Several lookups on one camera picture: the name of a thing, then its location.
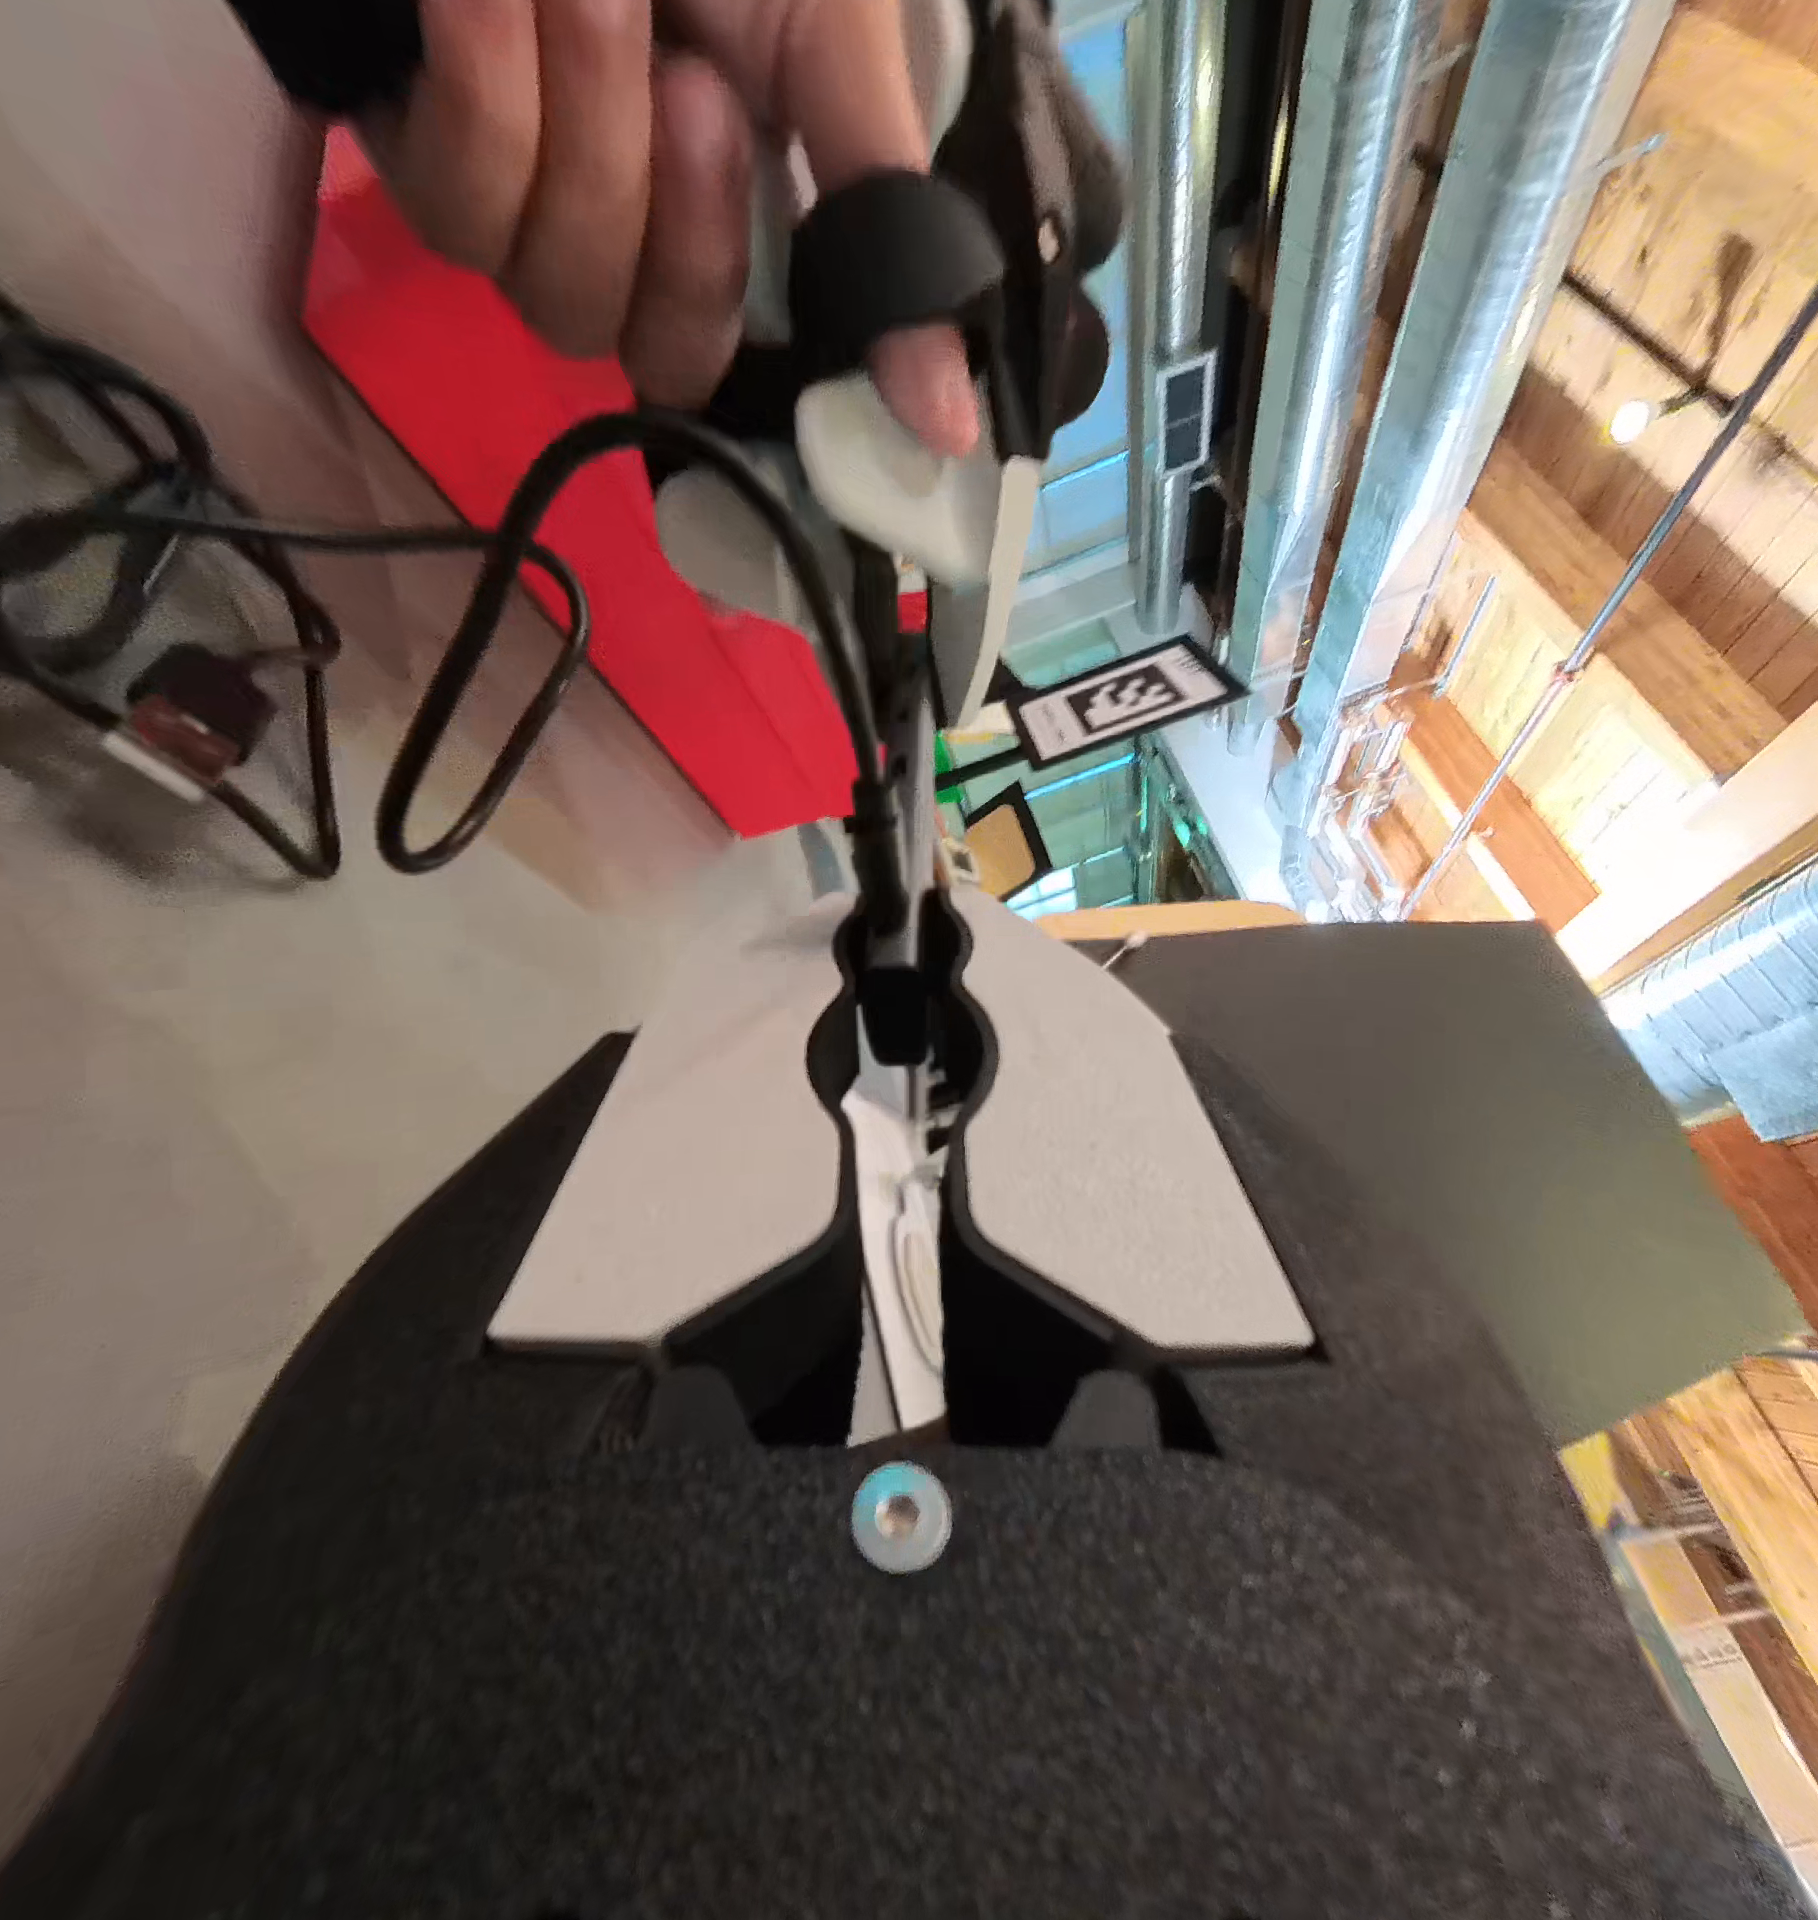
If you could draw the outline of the silver spiral duct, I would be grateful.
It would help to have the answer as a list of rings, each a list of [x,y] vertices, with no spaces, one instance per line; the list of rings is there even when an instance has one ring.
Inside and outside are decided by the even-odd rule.
[[[1228,5],[1145,2],[1124,34],[1131,88],[1128,550],[1145,637],[1182,629],[1193,477],[1215,351],[1203,343]]]

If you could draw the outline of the person's left hand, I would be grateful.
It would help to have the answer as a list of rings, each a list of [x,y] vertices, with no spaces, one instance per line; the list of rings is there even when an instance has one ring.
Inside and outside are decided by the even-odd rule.
[[[411,229],[551,347],[697,410],[741,342],[763,149],[819,195],[927,168],[894,2],[438,2],[359,139]]]

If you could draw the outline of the red plastic bin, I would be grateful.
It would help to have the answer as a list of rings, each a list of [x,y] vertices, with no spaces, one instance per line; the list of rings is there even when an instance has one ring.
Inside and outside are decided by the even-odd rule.
[[[566,358],[421,245],[347,128],[324,133],[307,261],[307,335],[465,519],[497,524],[546,444],[632,403],[616,361]],[[586,590],[591,666],[728,828],[849,817],[854,754],[826,667],[794,626],[713,611],[683,582],[637,453],[572,477],[543,543]]]

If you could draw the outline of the silver ventilation duct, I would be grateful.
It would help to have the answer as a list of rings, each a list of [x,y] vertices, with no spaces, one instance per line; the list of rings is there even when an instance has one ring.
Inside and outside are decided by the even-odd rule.
[[[1380,693],[1439,585],[1522,366],[1663,40],[1663,2],[1490,5],[1361,446],[1277,782],[1280,874],[1321,917],[1310,831],[1343,723]]]

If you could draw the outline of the white printed sign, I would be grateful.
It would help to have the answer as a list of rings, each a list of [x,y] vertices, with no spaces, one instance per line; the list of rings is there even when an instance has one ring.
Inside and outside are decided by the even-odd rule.
[[[1247,690],[1190,637],[1170,637],[1060,685],[1024,687],[1004,706],[1021,756],[1044,769],[1233,706]]]

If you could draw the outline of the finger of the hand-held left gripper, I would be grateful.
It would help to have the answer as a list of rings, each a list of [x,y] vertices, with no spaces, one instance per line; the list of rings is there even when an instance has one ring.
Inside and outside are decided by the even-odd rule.
[[[1033,535],[1041,464],[1033,456],[959,462],[952,535],[941,558],[941,725],[968,728],[988,702]]]

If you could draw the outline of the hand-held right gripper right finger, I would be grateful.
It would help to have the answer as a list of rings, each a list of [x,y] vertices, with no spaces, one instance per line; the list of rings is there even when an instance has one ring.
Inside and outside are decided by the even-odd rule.
[[[1122,1444],[1208,1450],[1187,1377],[1318,1359],[1168,1023],[976,891],[944,898],[944,1040],[968,1091],[941,1188],[944,1426],[1042,1450],[1076,1404]]]

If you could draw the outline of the black board on white stand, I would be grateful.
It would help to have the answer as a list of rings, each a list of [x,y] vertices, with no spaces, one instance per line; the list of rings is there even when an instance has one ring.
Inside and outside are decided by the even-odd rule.
[[[1048,915],[1392,1217],[1573,1442],[1807,1332],[1539,921],[1306,923],[1174,903]]]

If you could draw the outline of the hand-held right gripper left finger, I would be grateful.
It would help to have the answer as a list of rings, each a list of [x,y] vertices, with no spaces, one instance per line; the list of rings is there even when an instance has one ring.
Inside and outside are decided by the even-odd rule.
[[[688,952],[488,1323],[518,1357],[715,1370],[767,1444],[849,1440],[864,1260],[851,893]]]

